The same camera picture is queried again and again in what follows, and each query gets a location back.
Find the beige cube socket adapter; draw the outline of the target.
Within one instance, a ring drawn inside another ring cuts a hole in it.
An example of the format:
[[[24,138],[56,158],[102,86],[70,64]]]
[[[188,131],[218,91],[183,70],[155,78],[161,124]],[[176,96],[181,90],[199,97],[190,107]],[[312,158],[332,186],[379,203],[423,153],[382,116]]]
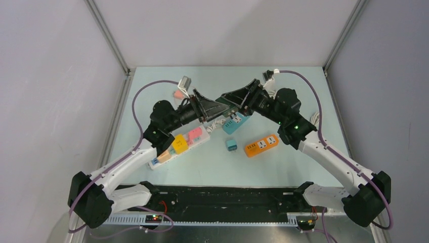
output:
[[[168,150],[164,151],[162,154],[160,154],[160,155],[157,157],[157,160],[158,160],[158,162],[159,162],[160,164],[162,164],[162,163],[164,163],[164,162],[168,161],[169,159],[171,159],[171,154],[170,154],[170,152],[169,152]]]

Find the yellow cube socket adapter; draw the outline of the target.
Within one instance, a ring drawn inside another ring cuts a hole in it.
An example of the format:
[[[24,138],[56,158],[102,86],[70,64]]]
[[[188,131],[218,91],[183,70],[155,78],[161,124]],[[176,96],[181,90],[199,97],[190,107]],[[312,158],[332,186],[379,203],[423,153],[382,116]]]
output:
[[[187,140],[183,134],[178,134],[175,136],[174,141],[172,142],[172,147],[176,154],[181,154],[188,150],[189,145],[187,143]]]

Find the orange power strip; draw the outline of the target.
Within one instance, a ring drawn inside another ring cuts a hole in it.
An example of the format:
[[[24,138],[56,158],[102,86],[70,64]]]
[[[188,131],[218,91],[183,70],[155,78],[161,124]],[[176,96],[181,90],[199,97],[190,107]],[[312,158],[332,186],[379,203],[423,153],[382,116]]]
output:
[[[254,157],[276,147],[278,144],[279,138],[275,134],[271,134],[255,142],[245,145],[244,152],[247,157]]]

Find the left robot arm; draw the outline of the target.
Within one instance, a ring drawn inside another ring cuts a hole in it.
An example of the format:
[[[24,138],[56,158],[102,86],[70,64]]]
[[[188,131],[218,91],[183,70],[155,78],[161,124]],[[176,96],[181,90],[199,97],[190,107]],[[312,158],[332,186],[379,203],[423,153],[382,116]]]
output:
[[[89,173],[79,172],[71,181],[68,198],[69,214],[76,214],[89,228],[97,228],[118,211],[143,206],[152,211],[159,206],[160,198],[152,184],[139,183],[127,189],[117,189],[121,182],[144,164],[167,151],[175,137],[176,129],[198,120],[209,122],[229,110],[229,105],[210,100],[197,90],[188,98],[187,104],[173,108],[166,100],[154,104],[150,123],[140,130],[140,137],[128,153],[117,161]]]

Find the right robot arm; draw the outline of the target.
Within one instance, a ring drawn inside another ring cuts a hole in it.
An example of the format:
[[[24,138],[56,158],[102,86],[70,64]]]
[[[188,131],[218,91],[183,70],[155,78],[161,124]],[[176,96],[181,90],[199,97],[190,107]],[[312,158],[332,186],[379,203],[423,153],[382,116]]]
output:
[[[304,183],[295,192],[293,202],[298,210],[304,212],[312,206],[341,210],[362,227],[373,224],[386,211],[386,229],[393,227],[390,176],[383,171],[372,172],[329,144],[321,129],[300,114],[301,101],[295,90],[282,88],[271,97],[255,79],[241,89],[221,94],[218,101],[245,116],[257,112],[278,123],[278,135],[284,144],[311,157],[341,183],[342,188]]]

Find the pink plug adapter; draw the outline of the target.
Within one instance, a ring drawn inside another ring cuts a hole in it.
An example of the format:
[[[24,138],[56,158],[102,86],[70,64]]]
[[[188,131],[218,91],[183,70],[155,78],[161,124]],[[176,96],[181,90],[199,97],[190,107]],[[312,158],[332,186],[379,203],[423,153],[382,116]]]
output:
[[[202,135],[202,128],[201,127],[196,127],[193,130],[189,131],[187,134],[188,139],[190,141],[200,137],[201,135]]]

